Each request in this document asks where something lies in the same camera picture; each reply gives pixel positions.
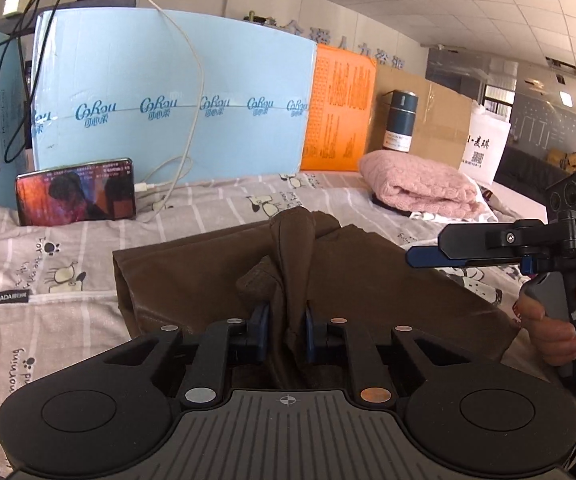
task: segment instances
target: finger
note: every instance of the finger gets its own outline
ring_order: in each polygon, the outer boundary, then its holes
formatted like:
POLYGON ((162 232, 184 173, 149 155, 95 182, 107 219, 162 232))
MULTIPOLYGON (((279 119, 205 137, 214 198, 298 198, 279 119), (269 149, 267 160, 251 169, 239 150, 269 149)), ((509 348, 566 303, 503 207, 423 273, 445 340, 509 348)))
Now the finger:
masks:
POLYGON ((576 352, 565 356, 543 356, 543 360, 550 366, 563 366, 576 359, 576 352))
POLYGON ((521 319, 540 320, 543 319, 546 311, 539 301, 529 298, 525 294, 521 294, 516 303, 516 314, 518 314, 521 319))
POLYGON ((530 341, 543 356, 561 357, 576 353, 576 336, 568 341, 551 342, 533 338, 530 338, 530 341))
POLYGON ((560 319, 544 317, 542 320, 522 319, 522 326, 530 334, 530 339, 557 342, 568 341, 575 336, 575 327, 560 319))

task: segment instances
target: folded pink knit blanket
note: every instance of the folded pink knit blanket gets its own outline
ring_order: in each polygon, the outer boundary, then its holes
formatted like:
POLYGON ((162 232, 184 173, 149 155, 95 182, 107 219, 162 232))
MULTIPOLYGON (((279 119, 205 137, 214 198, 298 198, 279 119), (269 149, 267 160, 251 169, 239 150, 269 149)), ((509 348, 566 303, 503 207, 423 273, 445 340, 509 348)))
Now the folded pink knit blanket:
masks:
POLYGON ((403 211, 469 219, 486 208, 475 200, 476 184, 441 162, 379 150, 361 158, 359 171, 379 200, 403 211))

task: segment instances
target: smartphone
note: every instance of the smartphone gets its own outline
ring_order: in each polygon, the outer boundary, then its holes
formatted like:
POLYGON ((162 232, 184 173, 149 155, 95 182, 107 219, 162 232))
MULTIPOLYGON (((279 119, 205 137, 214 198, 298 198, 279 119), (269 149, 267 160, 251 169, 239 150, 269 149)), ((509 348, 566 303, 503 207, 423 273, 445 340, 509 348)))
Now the smartphone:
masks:
POLYGON ((19 175, 16 201, 24 226, 134 218, 132 161, 102 160, 19 175))

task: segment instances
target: qr code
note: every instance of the qr code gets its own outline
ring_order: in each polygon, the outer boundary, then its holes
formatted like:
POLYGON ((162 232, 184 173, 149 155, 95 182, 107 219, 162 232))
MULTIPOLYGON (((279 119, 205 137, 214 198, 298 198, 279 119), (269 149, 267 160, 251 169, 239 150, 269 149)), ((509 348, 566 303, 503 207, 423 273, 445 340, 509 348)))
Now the qr code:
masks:
POLYGON ((483 161, 484 161, 484 154, 483 153, 475 152, 472 154, 471 162, 473 162, 475 164, 481 164, 483 161))

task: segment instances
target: brown leather cloth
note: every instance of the brown leather cloth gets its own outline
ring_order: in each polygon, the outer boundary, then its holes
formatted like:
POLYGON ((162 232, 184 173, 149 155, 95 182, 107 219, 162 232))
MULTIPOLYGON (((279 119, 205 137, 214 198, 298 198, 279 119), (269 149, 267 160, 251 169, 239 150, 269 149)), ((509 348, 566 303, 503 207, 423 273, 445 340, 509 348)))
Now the brown leather cloth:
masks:
POLYGON ((201 333, 215 321, 271 307, 267 371, 275 387, 312 387, 305 365, 306 305, 316 320, 345 317, 389 341, 410 325, 500 360, 518 329, 508 316, 434 269, 412 269, 404 251, 322 212, 293 208, 247 224, 114 253, 131 336, 166 324, 201 333))

